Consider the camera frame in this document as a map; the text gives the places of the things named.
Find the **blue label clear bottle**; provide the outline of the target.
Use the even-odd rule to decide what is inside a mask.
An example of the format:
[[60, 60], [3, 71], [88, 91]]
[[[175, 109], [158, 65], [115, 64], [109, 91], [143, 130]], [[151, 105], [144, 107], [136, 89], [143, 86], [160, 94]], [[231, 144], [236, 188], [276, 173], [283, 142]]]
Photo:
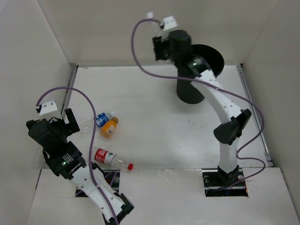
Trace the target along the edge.
[[[114, 112], [103, 112], [96, 116], [96, 127], [101, 128], [104, 126], [106, 122], [108, 122], [113, 116], [115, 115]], [[94, 119], [90, 119], [80, 126], [80, 133], [82, 136], [86, 136], [91, 133], [94, 129]]]

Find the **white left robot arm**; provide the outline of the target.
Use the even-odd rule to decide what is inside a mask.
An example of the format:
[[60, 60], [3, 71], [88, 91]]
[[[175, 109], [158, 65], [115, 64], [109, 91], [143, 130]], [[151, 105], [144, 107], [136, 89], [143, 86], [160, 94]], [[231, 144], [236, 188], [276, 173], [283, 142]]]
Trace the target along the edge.
[[89, 166], [78, 148], [67, 137], [79, 132], [70, 108], [66, 123], [58, 109], [39, 109], [40, 118], [26, 123], [28, 135], [42, 146], [46, 164], [56, 176], [62, 176], [80, 188], [101, 210], [105, 224], [117, 225], [133, 209], [124, 194], [114, 191], [95, 164]]

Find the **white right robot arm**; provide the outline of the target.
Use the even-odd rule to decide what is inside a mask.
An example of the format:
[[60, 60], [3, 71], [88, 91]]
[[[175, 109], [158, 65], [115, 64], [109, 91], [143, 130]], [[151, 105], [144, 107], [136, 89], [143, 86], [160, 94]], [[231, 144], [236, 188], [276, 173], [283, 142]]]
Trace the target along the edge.
[[236, 158], [239, 137], [251, 117], [249, 109], [241, 109], [224, 93], [217, 77], [225, 62], [213, 47], [192, 44], [184, 30], [175, 30], [167, 38], [152, 38], [156, 60], [170, 60], [177, 68], [176, 93], [188, 104], [198, 104], [206, 99], [217, 113], [221, 124], [213, 131], [220, 145], [217, 180], [222, 185], [234, 183], [238, 178]]

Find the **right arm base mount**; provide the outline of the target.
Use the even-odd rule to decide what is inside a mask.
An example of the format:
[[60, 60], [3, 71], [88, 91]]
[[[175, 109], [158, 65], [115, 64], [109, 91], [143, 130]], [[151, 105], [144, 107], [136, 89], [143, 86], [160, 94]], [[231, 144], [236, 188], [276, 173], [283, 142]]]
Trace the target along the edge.
[[242, 170], [229, 183], [220, 178], [217, 170], [203, 170], [202, 177], [206, 197], [248, 197], [246, 183], [239, 179], [244, 177]]

